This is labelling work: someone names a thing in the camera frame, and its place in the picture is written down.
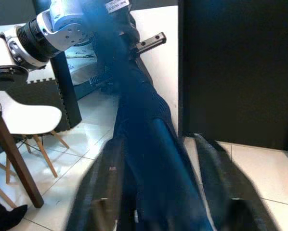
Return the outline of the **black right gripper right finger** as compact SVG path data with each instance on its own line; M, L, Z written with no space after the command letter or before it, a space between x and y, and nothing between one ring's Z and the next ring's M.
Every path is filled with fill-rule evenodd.
M196 135L203 189L219 231L276 231L278 228L249 178L214 140Z

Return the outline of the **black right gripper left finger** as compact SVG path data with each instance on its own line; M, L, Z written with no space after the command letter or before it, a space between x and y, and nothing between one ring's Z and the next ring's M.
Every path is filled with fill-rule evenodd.
M135 180L125 160L124 137L106 142L82 179L73 202L68 231L134 231Z

